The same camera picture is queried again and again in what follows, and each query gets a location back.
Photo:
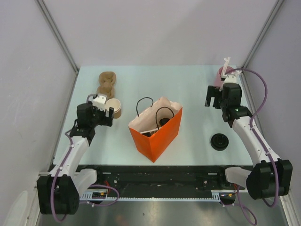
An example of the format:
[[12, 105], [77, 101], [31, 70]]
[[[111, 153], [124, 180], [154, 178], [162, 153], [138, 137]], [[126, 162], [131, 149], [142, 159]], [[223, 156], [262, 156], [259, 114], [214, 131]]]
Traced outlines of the stack of brown paper cups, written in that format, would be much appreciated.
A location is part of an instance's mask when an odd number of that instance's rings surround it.
[[111, 98], [106, 101], [105, 104], [106, 109], [109, 111], [111, 108], [113, 108], [113, 117], [114, 119], [118, 119], [122, 112], [121, 112], [121, 102], [116, 98]]

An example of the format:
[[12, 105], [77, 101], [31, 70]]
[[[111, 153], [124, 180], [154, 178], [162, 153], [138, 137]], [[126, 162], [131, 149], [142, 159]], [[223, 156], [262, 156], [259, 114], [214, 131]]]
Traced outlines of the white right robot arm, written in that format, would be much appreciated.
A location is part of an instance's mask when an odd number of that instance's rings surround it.
[[213, 105], [222, 111], [223, 120], [239, 136], [253, 164], [252, 170], [226, 168], [218, 175], [217, 184], [222, 189], [228, 189], [233, 183], [242, 186], [254, 200], [285, 196], [289, 192], [293, 166], [268, 145], [253, 122], [248, 107], [241, 105], [241, 98], [242, 89], [237, 83], [207, 88], [205, 106]]

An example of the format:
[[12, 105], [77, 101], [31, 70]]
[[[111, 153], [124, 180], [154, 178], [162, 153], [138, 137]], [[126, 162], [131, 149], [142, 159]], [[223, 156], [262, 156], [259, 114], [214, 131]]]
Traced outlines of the brown pulp cup carrier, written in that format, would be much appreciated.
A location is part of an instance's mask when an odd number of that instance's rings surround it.
[[115, 72], [102, 72], [99, 75], [99, 87], [97, 88], [97, 94], [104, 94], [108, 99], [115, 97], [114, 84], [116, 82]]

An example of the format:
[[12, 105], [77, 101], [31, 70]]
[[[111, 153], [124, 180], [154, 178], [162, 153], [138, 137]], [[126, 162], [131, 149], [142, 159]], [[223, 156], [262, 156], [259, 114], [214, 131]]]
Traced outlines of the orange paper bag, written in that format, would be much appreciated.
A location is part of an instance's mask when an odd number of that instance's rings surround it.
[[128, 128], [137, 150], [155, 162], [179, 132], [183, 106], [165, 97], [151, 105], [129, 122]]

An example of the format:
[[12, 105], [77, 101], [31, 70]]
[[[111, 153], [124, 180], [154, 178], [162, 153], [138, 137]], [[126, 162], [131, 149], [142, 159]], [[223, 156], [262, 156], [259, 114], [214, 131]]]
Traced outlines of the stack of black lids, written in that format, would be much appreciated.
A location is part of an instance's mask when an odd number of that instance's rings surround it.
[[210, 145], [216, 151], [224, 151], [229, 145], [229, 139], [226, 135], [217, 133], [211, 137]]

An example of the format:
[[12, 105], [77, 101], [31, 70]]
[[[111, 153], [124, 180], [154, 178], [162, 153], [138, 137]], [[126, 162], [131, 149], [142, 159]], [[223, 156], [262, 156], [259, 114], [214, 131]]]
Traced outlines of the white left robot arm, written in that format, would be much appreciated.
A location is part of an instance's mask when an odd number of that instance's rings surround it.
[[37, 180], [40, 212], [44, 215], [73, 215], [80, 196], [90, 187], [99, 188], [104, 177], [94, 169], [83, 169], [75, 175], [83, 154], [90, 147], [97, 126], [112, 126], [114, 109], [101, 108], [91, 101], [77, 106], [77, 118], [65, 135], [69, 139], [59, 163]]

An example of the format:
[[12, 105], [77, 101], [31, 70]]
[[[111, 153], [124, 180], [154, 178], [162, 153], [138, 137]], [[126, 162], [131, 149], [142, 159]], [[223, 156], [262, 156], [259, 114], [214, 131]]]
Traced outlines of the black cup lid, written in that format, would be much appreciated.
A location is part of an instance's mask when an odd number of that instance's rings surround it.
[[142, 133], [142, 135], [146, 136], [146, 137], [151, 137], [155, 132], [145, 132], [145, 133]]
[[165, 124], [167, 124], [169, 122], [169, 118], [162, 118], [159, 120], [159, 124], [161, 127], [163, 127]]

